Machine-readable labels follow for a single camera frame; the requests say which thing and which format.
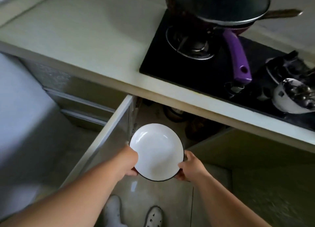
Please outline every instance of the shoe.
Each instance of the shoe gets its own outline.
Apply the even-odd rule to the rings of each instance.
[[[163,211],[158,206],[152,206],[146,217],[144,227],[162,227]]]
[[[110,196],[103,208],[106,227],[128,227],[121,223],[120,209],[120,198],[116,195]]]

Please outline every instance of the open cabinet door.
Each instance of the open cabinet door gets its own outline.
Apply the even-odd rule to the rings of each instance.
[[[136,98],[127,95],[102,131],[78,161],[61,187],[102,161],[112,158],[130,140]]]

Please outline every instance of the gas stove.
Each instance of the gas stove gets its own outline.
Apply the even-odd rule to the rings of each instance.
[[[285,53],[243,37],[240,41],[253,75],[252,82],[265,82],[264,76],[268,74],[261,70],[266,60]],[[191,35],[178,29],[168,10],[142,62],[140,73],[315,131],[315,113],[285,114],[275,108],[271,100],[262,102],[248,95],[251,84],[231,96],[231,87],[227,86],[233,82],[233,67],[222,38],[206,33]]]

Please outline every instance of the frying pan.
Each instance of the frying pan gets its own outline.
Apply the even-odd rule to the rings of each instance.
[[[238,86],[251,82],[248,61],[237,34],[258,19],[280,15],[280,11],[268,13],[270,0],[166,0],[166,4],[174,25],[188,34],[205,38],[222,34],[231,54],[234,81]]]

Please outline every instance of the white countertop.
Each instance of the white countertop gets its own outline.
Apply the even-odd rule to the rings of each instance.
[[[312,131],[140,74],[165,9],[151,0],[47,0],[0,28],[0,50],[315,152]]]

